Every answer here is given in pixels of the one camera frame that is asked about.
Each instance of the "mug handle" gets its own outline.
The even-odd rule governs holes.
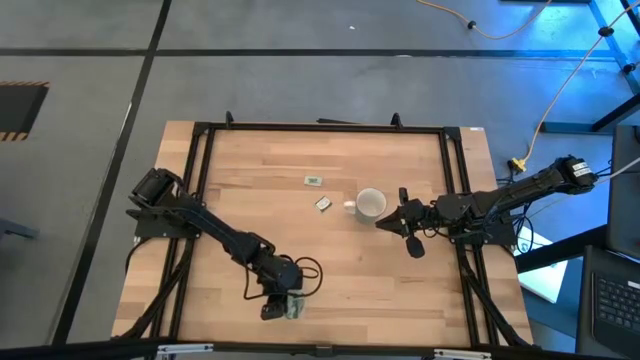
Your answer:
[[[351,215],[355,215],[356,214],[356,202],[355,201],[345,201],[344,204],[344,209]]]

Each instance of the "laptop keyboard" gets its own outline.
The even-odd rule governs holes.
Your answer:
[[[596,275],[598,319],[640,334],[640,289]]]

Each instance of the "gray floor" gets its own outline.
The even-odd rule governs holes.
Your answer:
[[[621,7],[598,0],[607,20]],[[159,0],[46,0],[0,4],[0,47],[146,47]],[[486,31],[518,26],[531,5],[498,0],[458,9]],[[632,56],[637,36],[620,23]],[[175,1],[161,48],[587,49],[597,39],[584,6],[553,6],[522,34],[492,42],[453,17],[405,1]],[[545,107],[576,66],[570,60],[449,58],[157,58],[118,177],[71,340],[106,339],[134,223],[124,210],[154,163],[167,120],[312,122],[318,117],[486,128],[497,176],[522,156]],[[34,241],[0,243],[0,347],[47,337],[141,65],[140,58],[0,57],[0,79],[51,81],[29,139],[0,143],[0,216],[39,228]],[[594,121],[631,96],[619,67],[589,61],[550,120]],[[540,136],[528,167],[571,153],[606,167],[611,138]],[[606,185],[534,220],[559,240],[606,222]],[[539,208],[553,199],[545,199]],[[536,335],[536,340],[545,339]],[[233,358],[238,355],[225,355]]]

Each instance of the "wooden tabletop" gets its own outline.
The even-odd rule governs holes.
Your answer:
[[[182,174],[192,129],[193,122],[167,123],[156,167]],[[484,130],[461,131],[472,190],[494,189]],[[201,142],[196,169],[204,137]],[[452,144],[450,153],[460,191]],[[211,161],[208,209],[234,228],[271,241],[278,254],[317,259],[325,279],[320,291],[306,299],[300,319],[262,321],[265,298],[243,300],[244,270],[219,242],[203,236],[195,245],[181,340],[469,345],[454,247],[445,238],[420,234],[426,255],[412,259],[399,236],[358,223],[342,207],[367,187],[385,193],[385,215],[398,205],[401,186],[423,203],[445,194],[437,136],[223,130],[216,131]],[[197,175],[196,171],[191,189]],[[323,177],[322,186],[305,186],[307,175]],[[324,213],[314,208],[322,196],[333,202]],[[114,335],[133,325],[155,296],[167,244],[167,239],[153,239],[133,256]],[[497,246],[485,246],[484,257],[493,300],[518,334],[532,341],[513,259]],[[305,292],[316,286],[315,281],[305,280]],[[260,291],[252,274],[249,294]],[[481,340],[486,341],[482,307],[475,302]],[[163,334],[168,333],[171,308],[165,312]]]

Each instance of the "white mug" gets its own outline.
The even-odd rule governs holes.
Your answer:
[[[358,193],[355,201],[345,201],[344,208],[361,223],[371,224],[384,213],[387,198],[378,189],[366,188]]]

